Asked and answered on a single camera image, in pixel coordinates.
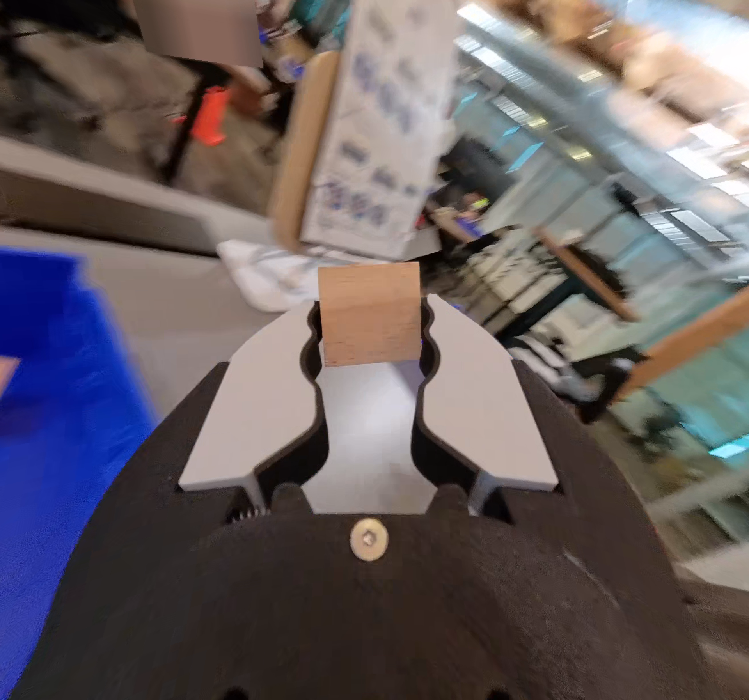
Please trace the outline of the grey desk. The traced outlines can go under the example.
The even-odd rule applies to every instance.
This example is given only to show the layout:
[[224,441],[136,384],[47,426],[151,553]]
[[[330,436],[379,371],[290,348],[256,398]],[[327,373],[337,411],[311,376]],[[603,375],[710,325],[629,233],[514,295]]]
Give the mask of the grey desk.
[[[3,227],[2,246],[82,257],[103,290],[160,418],[273,315],[249,306],[216,258]],[[410,434],[416,362],[323,368],[330,452],[304,485],[318,514],[422,514],[435,487],[417,471]]]

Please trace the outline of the blue plastic bin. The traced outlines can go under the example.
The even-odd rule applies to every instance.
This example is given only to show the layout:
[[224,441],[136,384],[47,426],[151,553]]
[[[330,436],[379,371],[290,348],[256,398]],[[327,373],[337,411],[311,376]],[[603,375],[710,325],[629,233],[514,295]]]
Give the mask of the blue plastic bin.
[[35,649],[103,494],[156,425],[105,296],[77,257],[3,247],[1,696]]

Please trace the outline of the white document stand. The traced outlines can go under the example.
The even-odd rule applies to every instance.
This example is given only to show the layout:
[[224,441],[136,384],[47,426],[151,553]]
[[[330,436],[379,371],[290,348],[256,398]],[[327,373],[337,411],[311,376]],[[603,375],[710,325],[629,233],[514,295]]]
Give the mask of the white document stand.
[[267,313],[286,312],[307,301],[318,302],[317,273],[321,267],[417,262],[438,250],[437,234],[429,230],[417,231],[407,243],[405,255],[396,260],[320,245],[302,246],[293,252],[233,239],[217,246],[220,260],[243,298]]

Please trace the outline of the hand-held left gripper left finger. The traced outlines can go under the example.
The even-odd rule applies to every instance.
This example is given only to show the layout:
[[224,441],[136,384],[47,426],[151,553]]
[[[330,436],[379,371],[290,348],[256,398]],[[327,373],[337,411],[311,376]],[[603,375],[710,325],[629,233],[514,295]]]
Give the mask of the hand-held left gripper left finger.
[[276,488],[304,485],[329,457],[317,377],[321,311],[304,302],[256,332],[229,360],[179,479],[184,492],[242,489],[269,510]]

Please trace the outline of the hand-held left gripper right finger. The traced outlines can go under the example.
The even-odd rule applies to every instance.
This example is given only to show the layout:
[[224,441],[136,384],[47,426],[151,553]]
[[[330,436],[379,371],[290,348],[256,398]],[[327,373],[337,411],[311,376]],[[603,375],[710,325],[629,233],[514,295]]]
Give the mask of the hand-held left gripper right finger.
[[434,487],[456,485],[479,514],[502,489],[553,492],[559,479],[515,364],[489,333],[431,293],[422,299],[410,453]]

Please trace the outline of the instruction sheet on clipboard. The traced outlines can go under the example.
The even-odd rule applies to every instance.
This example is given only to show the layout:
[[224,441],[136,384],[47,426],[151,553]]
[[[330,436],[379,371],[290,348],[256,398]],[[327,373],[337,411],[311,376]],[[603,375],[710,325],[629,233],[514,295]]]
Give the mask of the instruction sheet on clipboard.
[[454,49],[436,67],[368,50],[316,55],[295,95],[270,202],[276,242],[396,260],[444,149]]

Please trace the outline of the orange traffic cone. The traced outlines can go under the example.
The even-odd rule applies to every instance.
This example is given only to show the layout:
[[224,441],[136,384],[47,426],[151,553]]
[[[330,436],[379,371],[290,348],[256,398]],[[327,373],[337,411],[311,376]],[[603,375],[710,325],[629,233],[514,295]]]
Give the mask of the orange traffic cone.
[[222,126],[228,103],[227,87],[209,87],[201,98],[190,137],[207,147],[215,147],[224,142]]

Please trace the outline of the printed instruction sheet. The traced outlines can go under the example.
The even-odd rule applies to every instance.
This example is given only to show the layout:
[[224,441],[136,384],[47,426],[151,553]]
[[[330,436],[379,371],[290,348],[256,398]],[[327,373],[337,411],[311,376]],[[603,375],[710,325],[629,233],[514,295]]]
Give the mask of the printed instruction sheet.
[[302,243],[404,258],[444,153],[457,4],[352,1]]

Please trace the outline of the wooden top table black base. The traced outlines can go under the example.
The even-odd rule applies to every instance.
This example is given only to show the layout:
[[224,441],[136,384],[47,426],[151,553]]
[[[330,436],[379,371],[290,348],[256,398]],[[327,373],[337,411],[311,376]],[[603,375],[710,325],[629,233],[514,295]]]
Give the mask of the wooden top table black base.
[[533,233],[548,252],[557,259],[567,273],[567,278],[576,284],[578,293],[584,294],[595,302],[600,302],[601,307],[614,313],[621,321],[637,323],[642,320],[640,314],[628,303],[627,299],[614,292],[601,276],[570,250],[568,245],[558,243],[542,227],[534,227]]

